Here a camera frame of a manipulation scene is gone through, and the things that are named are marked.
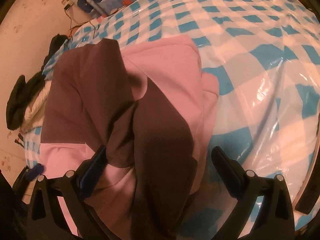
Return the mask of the pink and brown jacket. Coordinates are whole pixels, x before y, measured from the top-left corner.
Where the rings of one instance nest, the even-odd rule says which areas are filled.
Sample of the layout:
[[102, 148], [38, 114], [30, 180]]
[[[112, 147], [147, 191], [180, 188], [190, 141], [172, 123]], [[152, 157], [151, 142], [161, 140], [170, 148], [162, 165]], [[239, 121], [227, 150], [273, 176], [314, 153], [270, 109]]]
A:
[[121, 239], [175, 239], [201, 184], [218, 97], [187, 35], [68, 50], [44, 113], [44, 174], [63, 176], [105, 146], [108, 163], [86, 203]]

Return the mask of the black clothes pile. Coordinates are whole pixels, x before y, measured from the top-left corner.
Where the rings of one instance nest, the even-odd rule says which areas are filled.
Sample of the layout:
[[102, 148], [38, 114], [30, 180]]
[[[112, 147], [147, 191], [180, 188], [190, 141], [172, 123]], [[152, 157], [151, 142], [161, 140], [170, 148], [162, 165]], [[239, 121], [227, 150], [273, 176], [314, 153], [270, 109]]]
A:
[[6, 107], [6, 123], [7, 129], [14, 131], [18, 129], [24, 118], [24, 113], [37, 92], [40, 92], [45, 85], [45, 75], [42, 74], [45, 65], [51, 59], [51, 57], [60, 49], [65, 40], [68, 40], [68, 36], [57, 34], [50, 42], [48, 55], [44, 58], [41, 70], [37, 72], [28, 82], [25, 81], [25, 76], [21, 75], [9, 97]]

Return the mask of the white power strip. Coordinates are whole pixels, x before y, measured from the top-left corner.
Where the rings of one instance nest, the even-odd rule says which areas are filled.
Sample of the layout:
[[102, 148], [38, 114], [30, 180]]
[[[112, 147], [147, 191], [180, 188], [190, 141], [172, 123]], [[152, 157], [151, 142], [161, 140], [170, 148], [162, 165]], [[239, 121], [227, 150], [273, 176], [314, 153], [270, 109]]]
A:
[[62, 0], [61, 3], [65, 12], [71, 9], [71, 7], [74, 5], [74, 2], [72, 0]]

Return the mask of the blue checkered plastic bed cover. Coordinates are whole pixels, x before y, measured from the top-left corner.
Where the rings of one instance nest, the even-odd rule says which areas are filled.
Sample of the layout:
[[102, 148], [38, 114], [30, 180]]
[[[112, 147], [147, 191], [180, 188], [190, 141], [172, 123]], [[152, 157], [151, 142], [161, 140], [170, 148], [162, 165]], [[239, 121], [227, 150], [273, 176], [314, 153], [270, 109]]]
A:
[[201, 184], [175, 239], [213, 239], [238, 202], [212, 163], [217, 146], [259, 177], [281, 174], [295, 238], [319, 239], [319, 22], [298, 0], [138, 0], [81, 27], [44, 73], [52, 81], [63, 53], [105, 38], [124, 49], [180, 35], [217, 77], [219, 97]]

